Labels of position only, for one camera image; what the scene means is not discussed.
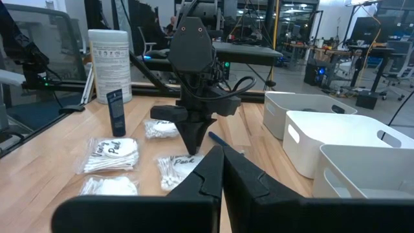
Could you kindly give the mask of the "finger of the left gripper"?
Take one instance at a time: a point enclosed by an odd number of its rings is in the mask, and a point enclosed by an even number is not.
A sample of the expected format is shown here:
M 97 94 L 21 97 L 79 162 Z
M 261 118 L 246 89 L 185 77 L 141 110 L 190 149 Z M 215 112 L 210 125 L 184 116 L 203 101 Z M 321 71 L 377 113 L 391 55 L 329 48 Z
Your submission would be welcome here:
M 176 127 L 190 155 L 195 154 L 195 135 L 191 123 L 177 122 Z
M 201 144 L 203 142 L 204 136 L 208 130 L 208 128 L 216 122 L 215 118 L 209 118 L 202 122 L 199 122 L 196 129 L 196 136 L 195 136 L 195 153 L 198 153 Z

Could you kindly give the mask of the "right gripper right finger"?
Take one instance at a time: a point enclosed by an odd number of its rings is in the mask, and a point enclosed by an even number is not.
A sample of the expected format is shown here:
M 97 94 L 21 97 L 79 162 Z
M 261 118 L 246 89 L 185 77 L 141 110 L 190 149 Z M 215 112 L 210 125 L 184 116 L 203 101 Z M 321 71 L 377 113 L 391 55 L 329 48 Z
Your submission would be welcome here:
M 224 147 L 223 190 L 232 232 L 296 232 L 302 196 Z

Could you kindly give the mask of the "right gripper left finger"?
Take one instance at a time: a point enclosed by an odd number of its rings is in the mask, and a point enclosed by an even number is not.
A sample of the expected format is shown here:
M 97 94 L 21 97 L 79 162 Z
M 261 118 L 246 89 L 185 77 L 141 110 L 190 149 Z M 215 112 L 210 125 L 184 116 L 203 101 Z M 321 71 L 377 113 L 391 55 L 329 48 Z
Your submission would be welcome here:
M 221 198 L 223 168 L 223 147 L 214 146 L 187 178 L 168 194 L 168 197 Z

